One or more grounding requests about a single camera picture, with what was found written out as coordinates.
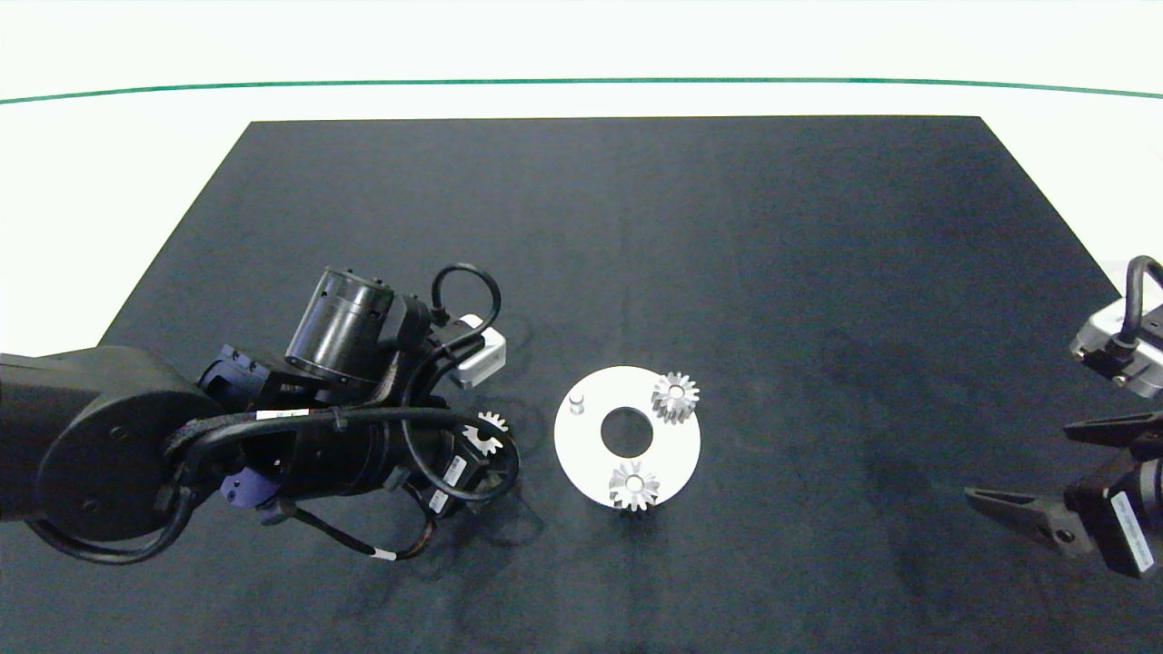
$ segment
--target white circular plate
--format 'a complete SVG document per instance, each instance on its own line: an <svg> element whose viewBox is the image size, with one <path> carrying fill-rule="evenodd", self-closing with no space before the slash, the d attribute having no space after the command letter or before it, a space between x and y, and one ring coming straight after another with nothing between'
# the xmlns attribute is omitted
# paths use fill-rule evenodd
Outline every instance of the white circular plate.
<svg viewBox="0 0 1163 654"><path fill-rule="evenodd" d="M663 421L650 404L655 383L662 375L644 368L616 365L586 376L565 393L554 421L554 443L565 476L586 497L614 507L609 497L609 479L620 465L638 463L643 474L658 481L662 504L686 485L699 463L699 419L693 413L683 422ZM570 398L582 397L580 413L575 413ZM633 408L650 421L654 439L641 455L618 456L601 442L601 422L612 411Z"/></svg>

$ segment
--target black cable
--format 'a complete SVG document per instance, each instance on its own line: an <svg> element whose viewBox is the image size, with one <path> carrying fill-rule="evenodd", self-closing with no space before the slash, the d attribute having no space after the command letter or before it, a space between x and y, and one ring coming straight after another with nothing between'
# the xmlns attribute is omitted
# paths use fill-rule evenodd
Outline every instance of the black cable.
<svg viewBox="0 0 1163 654"><path fill-rule="evenodd" d="M1139 333L1143 322L1143 276L1150 273L1155 283L1163 287L1163 265L1154 258L1141 255L1130 260L1127 265L1127 299L1122 314L1122 329L1119 330L1116 344L1134 348L1139 344Z"/></svg>
<svg viewBox="0 0 1163 654"><path fill-rule="evenodd" d="M440 289L444 283L444 278L448 277L450 272L456 272L457 270L476 275L481 282L485 283L486 286L488 286L488 293L493 298L493 306L488 312L488 317L485 318L485 321L479 327L480 332L484 332L493 324L494 320L497 320L497 315L501 312L501 289L497 285L497 279L493 279L492 275L485 272L476 265L472 265L471 263L451 263L442 268L440 272L436 273L436 277L433 277L433 315L436 317L436 324L443 327L448 322L449 315L448 311L444 310L444 303L441 300Z"/></svg>
<svg viewBox="0 0 1163 654"><path fill-rule="evenodd" d="M178 505L169 521L162 527L162 532L154 540L134 549L114 549L74 539L48 520L29 520L28 526L41 540L52 546L57 552L73 559L105 566L128 566L152 559L173 545L190 523L195 506L198 506L195 491L190 488L179 488Z"/></svg>
<svg viewBox="0 0 1163 654"><path fill-rule="evenodd" d="M423 360L420 361L420 364L418 364L412 370L412 374L408 376L408 381L404 388L404 394L400 398L400 406L404 407L412 406L412 398L416 390L415 384L416 381L419 379L419 372L421 370L426 369L429 364L436 361L437 357L448 353L452 348L459 346L461 343L468 342L469 340L479 336L480 334L484 334L485 329L488 329L488 327L491 327L492 324L497 320L497 315L500 314L501 290L500 286L497 285L497 280L493 279L493 276L469 263L454 263L442 268L440 272L436 273L436 277L433 278L433 287L431 287L433 313L437 315L437 321L444 320L447 322L448 320L448 312L444 311L444 305L441 298L441 285L444 283L444 278L449 273L455 272L457 270L476 275L478 278L480 278L481 282L485 283L486 286L488 286L488 292L492 296L492 307L488 311L488 315L480 322L480 325L477 325L469 332L465 332L464 334L461 334L459 336L452 339L451 341L443 343L441 347L433 349L433 351L428 353L428 356L426 356ZM440 378L444 374L447 374L448 370L451 369L451 365L455 364L456 363L454 357L454 363L445 364L441 370L437 370L437 372L433 375L430 383L427 384L426 388L423 389L423 392L420 393L420 397L424 397L429 392L431 392L431 389L435 388L436 382L438 382ZM498 428L493 429L493 432L501 432L501 431ZM436 486L437 489L440 489L450 497L455 497L464 502L487 502L490 499L500 497L501 492L501 492L497 491L499 489L508 490L508 488L513 485L513 482L516 481L516 467L511 465L511 468L513 469L506 470L507 475L502 479L501 484L494 489L480 493L457 489L450 485L438 475L436 475L436 472L428 465L428 463L424 462L423 457L420 456L420 452L416 449L416 443L415 441L412 440L412 429L407 420L400 422L400 434L404 436L404 445L408 448L408 454L412 456L412 461L415 463L416 469L420 470L420 474L423 475L424 478L427 478L430 484L433 484L434 486ZM516 464L520 463L515 447L512 449L512 452L508 453L508 456L512 457L513 463Z"/></svg>
<svg viewBox="0 0 1163 654"><path fill-rule="evenodd" d="M466 502L487 502L500 497L509 489L509 486L513 485L513 483L516 482L518 470L520 469L520 456L516 452L516 446L514 445L513 439L508 435L508 433L498 428L497 425L493 425L483 418L465 413L457 413L448 408L419 406L351 408L341 410L340 413L349 424L400 421L401 431L405 433L407 433L407 424L412 420L434 422L445 428L469 425L471 427L483 429L487 436L499 440L502 448L508 448L508 453L504 457L505 469L501 472L502 479L500 485L478 493L457 489L441 477L437 477L436 474L433 472L431 468L424 462L423 457L420 456L420 453L415 448L415 443L409 438L405 438L408 452L416 462L416 467L420 468L421 474L428 477L428 479L433 482L434 486L451 497L461 498ZM209 468L215 462L216 455L226 449L231 449L233 446L236 446L248 439L263 434L291 432L302 427L304 425L322 425L334 422L335 419L336 417L331 411L322 411L307 415L254 420L250 422L228 425L226 427L214 429L190 446L190 449L186 452L185 462L183 463L179 482L183 485L197 486L208 476Z"/></svg>
<svg viewBox="0 0 1163 654"><path fill-rule="evenodd" d="M402 484L402 488L405 491L408 492L409 496L412 496L412 499L416 502L416 506L419 506L420 511L423 512L424 514L424 528L420 532L420 535L416 536L416 540L414 540L412 545L409 545L408 548L405 549L404 552L390 552L386 549L381 549L379 547L373 547L371 545L368 545L366 542L352 536L351 534L340 528L333 527L331 525L327 524L321 518L307 511L306 509L297 506L294 513L292 513L291 517L294 518L295 520L299 520L300 523L304 523L305 525L315 527L316 529L335 539L335 541L338 542L340 545L349 549L354 549L359 554L364 554L376 559L387 559L390 561L404 561L406 559L412 559L413 556L424 550L424 548L428 546L428 541L431 539L433 533L436 531L436 521L433 519L431 513L424 506L424 500L423 498L420 497L420 492L416 491L416 489L413 488L412 484L406 482Z"/></svg>

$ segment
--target metal gear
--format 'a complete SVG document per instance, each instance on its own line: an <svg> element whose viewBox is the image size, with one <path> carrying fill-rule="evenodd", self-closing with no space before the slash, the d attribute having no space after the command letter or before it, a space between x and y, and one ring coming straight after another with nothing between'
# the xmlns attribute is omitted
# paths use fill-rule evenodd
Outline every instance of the metal gear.
<svg viewBox="0 0 1163 654"><path fill-rule="evenodd" d="M658 479L654 472L643 472L640 461L632 461L629 470L622 463L609 477L609 499L615 509L645 511L658 499Z"/></svg>
<svg viewBox="0 0 1163 654"><path fill-rule="evenodd" d="M502 432L508 432L508 427L505 425L505 419L493 413L492 411L487 411L485 413L478 413L477 418L492 422L493 425L497 426L498 429ZM504 445L501 445L501 441L492 436L487 439L480 438L479 429L477 429L471 425L465 425L463 433L464 438L469 439L469 442L476 446L476 448L479 449L480 453L484 454L485 456L491 456L494 452L505 447Z"/></svg>
<svg viewBox="0 0 1163 654"><path fill-rule="evenodd" d="M658 377L650 394L650 404L654 405L658 418L676 425L694 413L694 405L698 403L699 389L690 375L682 372L668 372Z"/></svg>

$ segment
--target green line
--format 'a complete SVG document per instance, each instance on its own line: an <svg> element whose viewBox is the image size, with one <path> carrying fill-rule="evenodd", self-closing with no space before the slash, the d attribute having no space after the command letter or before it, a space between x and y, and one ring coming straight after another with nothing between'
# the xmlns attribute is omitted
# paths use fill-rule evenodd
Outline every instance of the green line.
<svg viewBox="0 0 1163 654"><path fill-rule="evenodd" d="M889 77L566 77L529 79L323 79L315 81L226 81L221 84L173 84L167 86L134 86L129 88L106 88L104 91L80 91L76 93L55 93L51 95L8 98L0 99L0 105L41 102L44 100L67 100L71 98L95 98L98 95L121 95L124 93L204 91L211 88L269 88L278 86L480 86L534 84L913 84L926 86L979 86L989 88L1021 88L1025 91L1059 91L1064 93L1091 93L1097 95L1122 95L1126 98L1149 98L1153 100L1163 100L1163 93L1148 93L1146 91L1119 91L1115 88L1087 88L1085 86L1022 84L1016 81L975 81L969 79L906 79Z"/></svg>

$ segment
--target barcode label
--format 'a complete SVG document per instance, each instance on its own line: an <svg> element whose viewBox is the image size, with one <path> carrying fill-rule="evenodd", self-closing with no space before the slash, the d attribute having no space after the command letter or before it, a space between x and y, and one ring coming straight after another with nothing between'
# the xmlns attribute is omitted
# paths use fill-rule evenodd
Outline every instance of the barcode label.
<svg viewBox="0 0 1163 654"><path fill-rule="evenodd" d="M444 481L451 485L456 485L461 481L464 469L468 467L468 461L461 458L461 456L454 456L452 462L448 464L448 470L444 472ZM428 500L428 507L436 513L443 511L445 504L448 504L448 493L442 490L434 492L433 498Z"/></svg>
<svg viewBox="0 0 1163 654"><path fill-rule="evenodd" d="M1155 557L1151 556L1151 548L1147 545L1143 529L1139 526L1139 519L1135 518L1135 510L1130 507L1130 500L1127 499L1127 491L1112 497L1111 506L1114 507L1114 516L1119 519L1122 534L1127 536L1127 545L1130 546L1130 554L1135 557L1135 566L1139 566L1140 573L1146 573L1155 564Z"/></svg>

